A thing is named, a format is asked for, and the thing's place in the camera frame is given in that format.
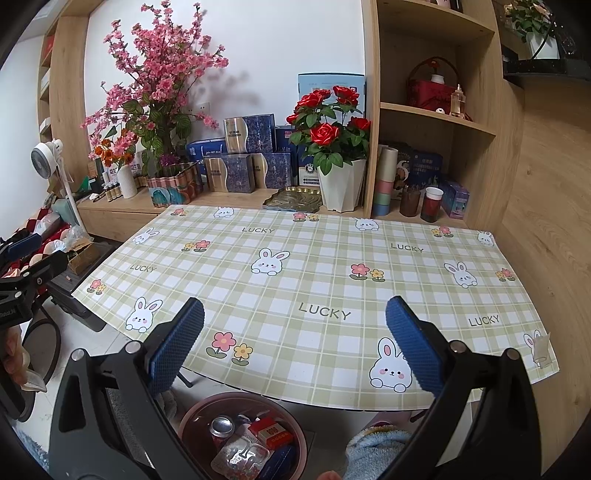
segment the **blue towel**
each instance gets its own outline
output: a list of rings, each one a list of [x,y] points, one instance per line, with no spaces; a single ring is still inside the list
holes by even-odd
[[[376,480],[402,452],[410,437],[409,432],[394,425],[361,431],[347,445],[349,466],[343,480]]]

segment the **flower planter box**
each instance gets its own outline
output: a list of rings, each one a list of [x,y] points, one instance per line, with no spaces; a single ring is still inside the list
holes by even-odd
[[[183,163],[165,167],[166,177],[148,178],[148,187],[155,207],[187,205],[203,191],[197,164]]]

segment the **floor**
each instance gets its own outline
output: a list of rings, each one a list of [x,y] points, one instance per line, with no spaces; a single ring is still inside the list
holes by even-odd
[[[51,301],[47,301],[44,307],[60,327],[62,341],[60,358],[56,371],[47,384],[47,393],[37,394],[31,418],[25,423],[18,424],[18,428],[26,432],[43,449],[48,450],[53,407],[70,353],[76,348],[85,348],[90,355],[118,352],[125,346],[128,338],[109,325],[99,333],[93,332],[64,313]],[[197,380],[197,384],[193,388],[187,388],[180,380],[175,380],[173,391],[181,412],[187,411],[192,405],[210,395],[233,390],[185,369],[183,369],[183,374],[191,381]],[[296,417],[310,438],[313,438],[311,447],[309,446],[307,467],[302,477],[304,480],[315,480],[320,473],[328,470],[336,470],[343,474],[346,469],[345,447],[347,442],[375,415],[372,412],[328,410],[292,403],[280,403]],[[470,408],[467,406],[465,415],[462,417],[442,461],[447,461],[457,455],[471,422],[472,416]]]

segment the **white wall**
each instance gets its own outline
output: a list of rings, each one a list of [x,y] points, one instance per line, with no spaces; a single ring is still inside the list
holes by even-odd
[[[153,19],[140,12],[145,0],[106,0],[91,16],[86,42],[85,93],[90,115],[105,104],[100,88],[129,84],[115,68],[102,42],[111,22],[133,48],[131,27],[144,28]],[[172,0],[173,20],[190,26],[195,0]],[[277,125],[293,112],[298,98],[297,75],[308,72],[364,73],[363,22],[360,0],[202,0],[207,11],[203,34],[212,45],[223,44],[230,65],[209,74],[193,87],[192,104],[211,104],[211,115],[222,130],[193,128],[191,140],[223,136],[223,119],[274,113]]]
[[[37,82],[42,37],[16,44],[0,70],[0,236],[10,237],[47,197],[31,164],[39,143]]]

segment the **hand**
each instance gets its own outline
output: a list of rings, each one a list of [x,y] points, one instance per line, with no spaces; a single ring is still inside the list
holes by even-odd
[[[318,480],[343,480],[337,472],[325,472],[318,477]]]
[[[26,371],[31,359],[22,347],[21,327],[19,325],[10,327],[5,335],[6,357],[2,359],[4,370],[11,376],[13,382],[24,385],[27,383]]]

